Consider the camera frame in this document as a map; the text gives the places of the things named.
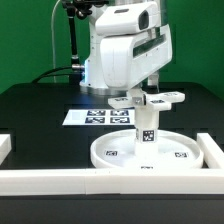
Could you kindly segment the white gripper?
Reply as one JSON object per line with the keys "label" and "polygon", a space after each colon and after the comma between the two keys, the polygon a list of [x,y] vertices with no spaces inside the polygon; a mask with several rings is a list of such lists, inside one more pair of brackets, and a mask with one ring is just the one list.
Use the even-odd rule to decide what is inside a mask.
{"label": "white gripper", "polygon": [[129,90],[133,107],[146,105],[146,93],[133,88],[146,79],[151,88],[159,86],[156,72],[172,59],[170,27],[135,35],[105,37],[100,44],[105,84],[110,89]]}

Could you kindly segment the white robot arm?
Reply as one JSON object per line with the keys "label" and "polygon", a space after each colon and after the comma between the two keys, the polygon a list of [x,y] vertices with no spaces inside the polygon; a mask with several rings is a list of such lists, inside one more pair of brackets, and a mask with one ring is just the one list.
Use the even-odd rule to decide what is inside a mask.
{"label": "white robot arm", "polygon": [[166,0],[115,0],[92,8],[90,55],[81,90],[116,95],[148,79],[172,59]]}

